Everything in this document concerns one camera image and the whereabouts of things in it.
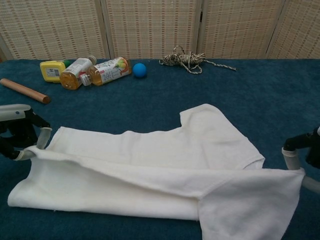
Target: juice bottle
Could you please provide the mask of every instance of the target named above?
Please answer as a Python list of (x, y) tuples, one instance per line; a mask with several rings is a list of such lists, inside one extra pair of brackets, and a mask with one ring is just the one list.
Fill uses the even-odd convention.
[(88, 86), (90, 84), (100, 86), (131, 74), (131, 72), (132, 68), (130, 61), (123, 57), (117, 57), (89, 67), (86, 74), (82, 74), (80, 76), (80, 80), (84, 86)]
[(96, 63), (97, 59), (92, 55), (78, 58), (60, 74), (61, 85), (65, 89), (76, 90), (82, 83), (79, 79), (80, 75), (84, 74), (89, 67)]

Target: bottle label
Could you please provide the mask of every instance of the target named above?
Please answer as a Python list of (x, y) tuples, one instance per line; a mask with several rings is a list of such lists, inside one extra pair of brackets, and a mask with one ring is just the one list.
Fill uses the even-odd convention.
[(102, 82), (108, 83), (129, 74), (129, 65), (123, 57), (95, 65), (101, 75)]
[(60, 72), (59, 72), (58, 68), (48, 68), (48, 67), (46, 67), (45, 68), (45, 72), (46, 72), (46, 75), (48, 77), (59, 77), (60, 76)]
[(75, 60), (75, 62), (70, 66), (68, 66), (68, 68), (66, 68), (64, 72), (72, 73), (76, 78), (79, 78), (79, 76), (85, 73), (92, 65), (92, 62), (88, 58), (81, 57)]

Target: bottle cap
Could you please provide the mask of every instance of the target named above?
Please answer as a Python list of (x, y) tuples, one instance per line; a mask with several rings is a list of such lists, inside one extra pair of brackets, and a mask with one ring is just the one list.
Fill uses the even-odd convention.
[(69, 60), (64, 60), (63, 63), (64, 63), (65, 68), (67, 68), (71, 65), (71, 61), (69, 61)]
[(91, 81), (87, 74), (80, 75), (80, 80), (84, 86), (89, 86), (91, 84)]
[(93, 55), (90, 55), (87, 57), (88, 59), (90, 59), (90, 61), (92, 62), (93, 65), (96, 65), (97, 64), (97, 59), (95, 56)]

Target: green cap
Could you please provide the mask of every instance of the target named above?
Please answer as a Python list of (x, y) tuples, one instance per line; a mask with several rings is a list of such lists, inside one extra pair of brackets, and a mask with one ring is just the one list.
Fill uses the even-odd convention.
[(67, 68), (71, 65), (71, 61), (69, 61), (69, 60), (64, 60), (63, 63), (64, 63), (65, 68)]

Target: yellow container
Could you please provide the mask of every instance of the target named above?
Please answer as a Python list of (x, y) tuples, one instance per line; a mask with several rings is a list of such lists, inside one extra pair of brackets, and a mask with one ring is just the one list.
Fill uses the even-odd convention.
[(40, 63), (42, 76), (46, 82), (60, 83), (60, 74), (70, 65), (65, 61), (43, 61)]

